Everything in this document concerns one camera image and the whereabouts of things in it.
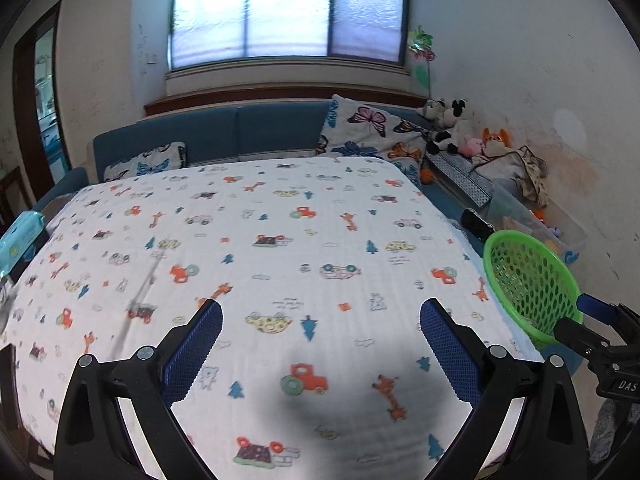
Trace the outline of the green plastic basket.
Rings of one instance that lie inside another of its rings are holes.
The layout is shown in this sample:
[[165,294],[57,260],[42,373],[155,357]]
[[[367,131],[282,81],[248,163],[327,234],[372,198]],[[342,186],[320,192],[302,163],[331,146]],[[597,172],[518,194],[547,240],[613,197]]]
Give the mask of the green plastic basket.
[[561,318],[584,322],[573,274],[540,240],[512,230],[492,233],[483,264],[499,304],[537,349],[556,344],[554,326]]

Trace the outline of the clear toy storage box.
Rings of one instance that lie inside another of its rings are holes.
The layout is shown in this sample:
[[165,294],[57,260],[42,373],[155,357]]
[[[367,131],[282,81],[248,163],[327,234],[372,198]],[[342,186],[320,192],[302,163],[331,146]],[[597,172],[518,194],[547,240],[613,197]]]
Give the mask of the clear toy storage box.
[[587,246],[585,230],[553,200],[542,209],[521,202],[503,181],[494,184],[486,220],[497,230],[520,231],[535,237],[567,266],[575,263]]

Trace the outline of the black handheld console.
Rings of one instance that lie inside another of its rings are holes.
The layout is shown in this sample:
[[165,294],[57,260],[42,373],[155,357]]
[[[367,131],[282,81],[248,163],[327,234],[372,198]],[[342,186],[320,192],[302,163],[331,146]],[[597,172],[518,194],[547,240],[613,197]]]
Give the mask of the black handheld console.
[[460,224],[482,244],[485,244],[488,238],[496,232],[496,228],[491,223],[484,220],[477,211],[471,208],[462,211]]

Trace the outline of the patterned beige cloth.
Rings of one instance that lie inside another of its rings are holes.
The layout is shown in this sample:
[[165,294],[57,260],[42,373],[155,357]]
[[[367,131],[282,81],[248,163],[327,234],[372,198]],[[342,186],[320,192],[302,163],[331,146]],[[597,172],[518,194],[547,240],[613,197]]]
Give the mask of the patterned beige cloth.
[[538,157],[527,145],[505,152],[495,159],[500,162],[501,174],[513,181],[518,195],[537,208],[546,208],[549,193],[546,187],[547,163]]

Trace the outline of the orange fox plush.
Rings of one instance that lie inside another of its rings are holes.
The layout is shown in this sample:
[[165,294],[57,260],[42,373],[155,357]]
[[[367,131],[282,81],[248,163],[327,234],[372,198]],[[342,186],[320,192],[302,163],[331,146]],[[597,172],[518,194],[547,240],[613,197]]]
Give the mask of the orange fox plush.
[[506,129],[492,132],[488,128],[484,128],[482,131],[482,143],[483,154],[489,158],[509,153],[512,146],[510,132]]

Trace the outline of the pink pig plush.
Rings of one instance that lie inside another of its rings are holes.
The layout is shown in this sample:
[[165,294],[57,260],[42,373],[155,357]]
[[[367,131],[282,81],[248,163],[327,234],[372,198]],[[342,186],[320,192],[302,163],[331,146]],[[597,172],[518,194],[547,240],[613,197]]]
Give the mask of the pink pig plush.
[[459,153],[468,159],[480,157],[484,153],[484,143],[477,138],[463,139],[458,146]]

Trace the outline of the blue wet wipes pack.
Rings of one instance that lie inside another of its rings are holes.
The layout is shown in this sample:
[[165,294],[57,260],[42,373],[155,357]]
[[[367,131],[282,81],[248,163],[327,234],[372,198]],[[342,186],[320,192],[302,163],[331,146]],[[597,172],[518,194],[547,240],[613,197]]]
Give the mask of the blue wet wipes pack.
[[46,232],[44,215],[34,210],[21,212],[1,237],[1,277],[10,274],[14,266],[35,244],[38,236]]

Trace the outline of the small orange ball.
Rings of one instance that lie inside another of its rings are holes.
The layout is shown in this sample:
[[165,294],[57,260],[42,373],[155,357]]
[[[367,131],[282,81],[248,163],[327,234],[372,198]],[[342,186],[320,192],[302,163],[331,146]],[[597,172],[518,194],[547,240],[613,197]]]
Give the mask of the small orange ball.
[[429,169],[422,169],[420,171],[420,182],[423,185],[429,185],[434,181],[434,174]]

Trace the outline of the cow plush toy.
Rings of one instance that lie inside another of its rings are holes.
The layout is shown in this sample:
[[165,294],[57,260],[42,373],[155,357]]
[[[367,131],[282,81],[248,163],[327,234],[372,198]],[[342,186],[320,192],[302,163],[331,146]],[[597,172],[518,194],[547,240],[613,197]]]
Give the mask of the cow plush toy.
[[467,100],[428,99],[416,111],[432,126],[425,137],[428,154],[460,153],[463,141],[472,133]]

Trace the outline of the white patterned tablecloth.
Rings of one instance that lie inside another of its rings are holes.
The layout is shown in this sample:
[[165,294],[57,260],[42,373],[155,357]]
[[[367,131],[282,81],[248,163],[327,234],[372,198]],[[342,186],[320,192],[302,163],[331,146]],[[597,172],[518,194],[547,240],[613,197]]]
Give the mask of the white patterned tablecloth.
[[421,479],[469,414],[419,327],[437,299],[486,344],[538,352],[480,257],[393,165],[235,162],[81,190],[17,285],[27,430],[54,448],[76,361],[129,358],[206,300],[224,327],[174,407],[221,479]]

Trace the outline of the butterfly pillow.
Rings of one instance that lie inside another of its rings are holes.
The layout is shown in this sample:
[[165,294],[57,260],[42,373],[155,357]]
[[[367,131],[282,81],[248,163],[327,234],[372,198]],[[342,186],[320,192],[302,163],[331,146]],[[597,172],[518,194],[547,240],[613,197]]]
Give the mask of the butterfly pillow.
[[334,94],[316,154],[382,159],[419,186],[427,133],[411,120]]
[[105,182],[158,174],[186,166],[186,144],[172,142],[137,154],[123,162],[107,166],[104,170]]

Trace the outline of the colourful pinwheel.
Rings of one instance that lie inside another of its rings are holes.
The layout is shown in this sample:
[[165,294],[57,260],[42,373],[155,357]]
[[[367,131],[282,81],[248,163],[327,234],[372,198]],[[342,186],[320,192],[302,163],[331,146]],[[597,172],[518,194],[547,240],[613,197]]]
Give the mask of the colourful pinwheel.
[[421,25],[411,29],[407,37],[407,50],[413,57],[412,76],[424,96],[432,96],[431,64],[436,58],[433,36]]

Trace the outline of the window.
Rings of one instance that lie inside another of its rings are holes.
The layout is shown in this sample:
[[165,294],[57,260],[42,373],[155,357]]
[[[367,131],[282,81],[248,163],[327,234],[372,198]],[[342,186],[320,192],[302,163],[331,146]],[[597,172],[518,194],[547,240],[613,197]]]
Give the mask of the window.
[[175,70],[248,58],[400,65],[409,0],[172,0]]

